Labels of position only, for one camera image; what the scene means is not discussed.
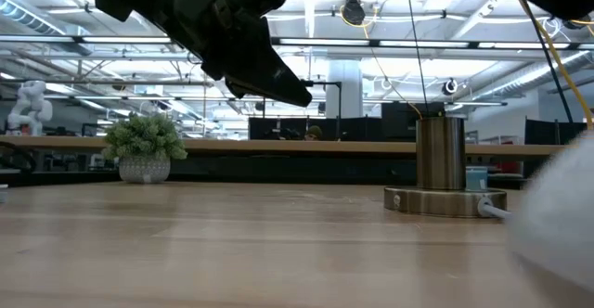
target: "blurry white object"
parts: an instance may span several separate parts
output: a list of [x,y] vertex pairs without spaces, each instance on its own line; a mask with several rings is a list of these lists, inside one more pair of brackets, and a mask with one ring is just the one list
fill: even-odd
[[594,133],[558,154],[510,221],[510,247],[557,307],[594,298]]
[[[52,119],[54,110],[52,104],[44,98],[45,82],[28,81],[19,89],[17,104],[8,115],[8,135],[21,135],[20,127],[29,125],[31,135],[40,136],[43,132],[43,122]],[[22,112],[31,109],[29,114]]]

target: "ceiling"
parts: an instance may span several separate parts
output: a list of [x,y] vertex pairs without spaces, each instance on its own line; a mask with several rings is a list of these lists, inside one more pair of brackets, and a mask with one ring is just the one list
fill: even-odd
[[[60,29],[71,29],[76,25],[87,30],[91,35],[131,35],[161,36],[163,33],[141,16],[133,14],[126,22],[102,13],[94,8],[94,0],[18,0],[19,4],[34,10],[34,13]],[[269,25],[272,36],[296,38],[342,38],[365,39],[364,31],[350,27],[340,17],[333,17],[332,11],[339,10],[345,0],[287,0],[279,10],[270,13]],[[413,27],[409,8],[412,7],[416,19],[416,32],[420,40],[460,40],[483,42],[535,42],[536,34],[531,22],[524,15],[517,0],[497,0],[492,10],[489,8],[483,18],[474,19],[473,14],[493,0],[453,0],[447,6],[447,18],[442,18],[440,10],[428,10],[424,7],[427,0],[361,0],[368,13],[367,21],[375,20],[368,27],[371,39],[403,40],[413,39]],[[379,9],[374,18],[374,7]],[[548,18],[543,10],[533,6],[537,18]],[[307,18],[306,13],[315,17]],[[33,30],[18,24],[13,19],[0,17],[2,34],[21,33],[37,34]],[[591,41],[587,29],[569,30],[557,20],[547,21],[547,29],[554,34],[558,42]],[[61,71],[81,72],[86,80],[126,80],[129,82],[154,81],[155,83],[177,82],[165,85],[160,94],[163,96],[210,96],[232,97],[224,83],[214,82],[206,77],[200,66],[187,59],[187,52],[172,45],[94,45],[92,56],[97,59],[83,59],[72,52],[65,52],[49,45],[14,45],[0,43],[0,71],[16,78],[33,77],[32,71],[44,75],[46,79],[64,77]],[[28,58],[15,55],[15,51],[24,51]],[[382,81],[383,74],[378,62],[373,58],[368,47],[309,47],[279,46],[278,53],[291,69],[303,79],[325,80],[328,75],[330,59],[360,59],[360,69],[365,78],[365,99],[396,99],[398,96]],[[376,48],[374,53],[388,77],[397,83],[398,91],[408,100],[420,100],[423,91],[417,53],[414,49]],[[121,59],[122,55],[133,56],[130,60]],[[429,99],[447,101],[450,98],[441,95],[441,84],[449,78],[455,78],[472,89],[480,89],[495,82],[502,75],[529,65],[542,62],[542,52],[517,49],[505,51],[479,50],[422,50],[422,71]],[[39,63],[50,61],[59,71]],[[207,83],[209,86],[188,85],[186,83]],[[128,86],[123,91],[109,85],[75,85],[74,91],[84,94],[120,95],[134,93],[134,87]],[[314,98],[325,99],[325,89],[317,86],[311,89]],[[100,106],[108,109],[139,110],[137,103],[122,101],[96,100]],[[196,102],[187,101],[176,104],[182,116],[203,117],[211,127],[221,133],[221,137],[243,138],[247,135],[247,117],[261,114],[252,102]],[[296,108],[282,103],[268,103],[266,114],[269,116],[318,115],[317,103],[309,108]],[[365,105],[365,114],[380,115],[377,104]]]

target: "wooden table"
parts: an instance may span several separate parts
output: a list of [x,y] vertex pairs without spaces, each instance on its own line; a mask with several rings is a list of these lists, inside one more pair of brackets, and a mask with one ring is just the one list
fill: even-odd
[[501,222],[386,211],[382,186],[9,193],[2,308],[548,307],[510,259]]
[[[106,146],[101,137],[66,136],[0,136],[0,141],[28,148],[92,148]],[[394,142],[304,142],[304,141],[228,141],[185,140],[190,152],[290,152],[290,153],[358,153],[358,154],[414,154],[414,143]],[[549,156],[562,150],[562,146],[482,146],[467,145],[468,155]]]

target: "metal cylinder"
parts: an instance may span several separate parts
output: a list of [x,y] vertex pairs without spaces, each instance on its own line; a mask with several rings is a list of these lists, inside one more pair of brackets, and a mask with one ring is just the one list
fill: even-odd
[[466,188],[464,121],[438,117],[417,122],[417,187]]

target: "humanoid robot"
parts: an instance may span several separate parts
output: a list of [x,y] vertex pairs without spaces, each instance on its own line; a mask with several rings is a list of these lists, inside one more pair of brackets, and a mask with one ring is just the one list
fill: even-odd
[[[8,115],[7,135],[22,135],[20,127],[29,125],[32,136],[40,136],[43,123],[52,119],[52,104],[44,99],[45,82],[28,81],[19,89],[17,104]],[[22,112],[31,109],[27,115]]]

